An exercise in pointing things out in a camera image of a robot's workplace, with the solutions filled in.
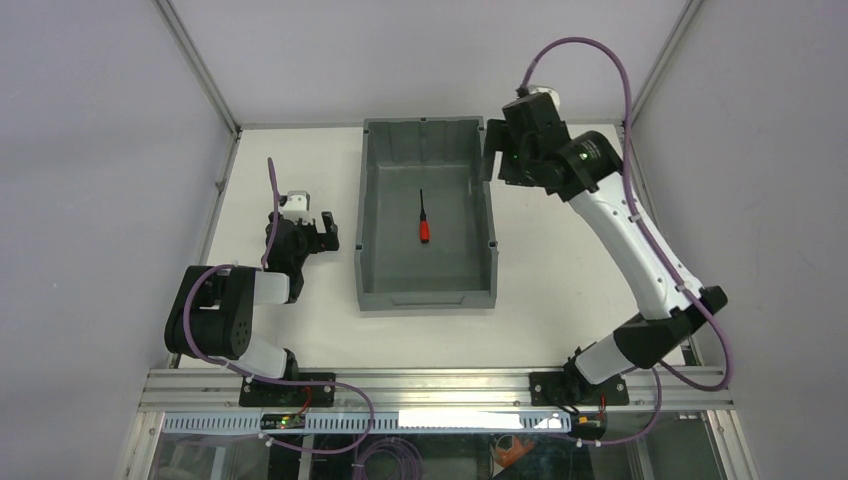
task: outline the gray tray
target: gray tray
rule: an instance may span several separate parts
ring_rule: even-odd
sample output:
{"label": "gray tray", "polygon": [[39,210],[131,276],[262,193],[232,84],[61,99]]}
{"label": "gray tray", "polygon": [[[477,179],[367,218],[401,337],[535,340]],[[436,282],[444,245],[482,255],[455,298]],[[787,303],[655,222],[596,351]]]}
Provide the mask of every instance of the gray tray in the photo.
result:
{"label": "gray tray", "polygon": [[498,249],[483,133],[480,117],[365,121],[354,253],[360,310],[494,308]]}

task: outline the orange handle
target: orange handle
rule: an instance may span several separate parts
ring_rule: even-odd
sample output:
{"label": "orange handle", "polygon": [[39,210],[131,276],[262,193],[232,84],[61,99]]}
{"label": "orange handle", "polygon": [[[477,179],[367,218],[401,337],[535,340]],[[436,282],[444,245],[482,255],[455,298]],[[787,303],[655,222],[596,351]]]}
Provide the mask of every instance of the orange handle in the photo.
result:
{"label": "orange handle", "polygon": [[422,221],[418,226],[418,238],[421,243],[430,243],[430,225],[427,224],[427,220]]}

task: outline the mounting plate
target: mounting plate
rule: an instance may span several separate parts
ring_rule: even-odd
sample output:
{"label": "mounting plate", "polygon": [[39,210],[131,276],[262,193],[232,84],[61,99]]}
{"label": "mounting plate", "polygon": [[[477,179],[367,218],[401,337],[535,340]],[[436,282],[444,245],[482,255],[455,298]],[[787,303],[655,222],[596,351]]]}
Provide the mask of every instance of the mounting plate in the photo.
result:
{"label": "mounting plate", "polygon": [[[534,407],[549,407],[567,405],[565,388],[568,377],[565,372],[531,372],[530,373],[530,400]],[[601,395],[606,397],[607,406],[624,406],[630,404],[630,395],[627,393],[627,383],[616,375],[604,383],[598,385],[587,398],[584,398],[575,406],[597,407],[601,404]]]}
{"label": "mounting plate", "polygon": [[[301,373],[300,382],[335,382],[336,374],[332,372],[309,372]],[[282,385],[271,385],[254,380],[247,383],[246,379],[241,382],[239,392],[240,407],[301,407],[309,398],[303,387],[284,387]],[[323,387],[311,387],[312,407],[332,407],[335,399],[336,388],[330,387],[329,392]]]}

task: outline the gray wall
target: gray wall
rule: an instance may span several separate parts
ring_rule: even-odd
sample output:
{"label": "gray wall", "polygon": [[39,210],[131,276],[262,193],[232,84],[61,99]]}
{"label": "gray wall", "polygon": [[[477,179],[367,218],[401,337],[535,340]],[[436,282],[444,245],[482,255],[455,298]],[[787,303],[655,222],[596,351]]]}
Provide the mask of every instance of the gray wall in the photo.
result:
{"label": "gray wall", "polygon": [[846,22],[841,0],[708,1],[636,126],[661,228],[730,296],[768,479],[848,475]]}
{"label": "gray wall", "polygon": [[227,137],[148,0],[0,13],[0,477],[111,478]]}
{"label": "gray wall", "polygon": [[[291,124],[500,116],[533,56],[568,35],[607,43],[638,91],[686,1],[173,3],[237,120]],[[567,118],[621,118],[602,53],[572,46],[550,58],[533,80],[557,88]]]}

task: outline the table surface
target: table surface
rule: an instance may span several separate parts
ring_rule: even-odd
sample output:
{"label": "table surface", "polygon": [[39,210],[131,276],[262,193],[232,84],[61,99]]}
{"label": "table surface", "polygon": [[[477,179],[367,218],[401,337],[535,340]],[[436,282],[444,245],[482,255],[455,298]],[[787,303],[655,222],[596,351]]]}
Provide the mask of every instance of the table surface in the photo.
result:
{"label": "table surface", "polygon": [[[620,146],[613,125],[569,130],[597,130]],[[621,272],[571,207],[542,189],[501,182],[491,184],[500,252],[494,309],[360,312],[353,245],[361,154],[361,128],[247,130],[230,175],[210,265],[259,265],[273,204],[269,156],[280,193],[308,191],[312,215],[329,210],[339,226],[341,249],[309,256],[297,303],[254,308],[253,334],[291,349],[301,366],[560,365],[636,313]],[[682,363],[679,349],[668,360]],[[199,366],[206,364],[181,363]]]}

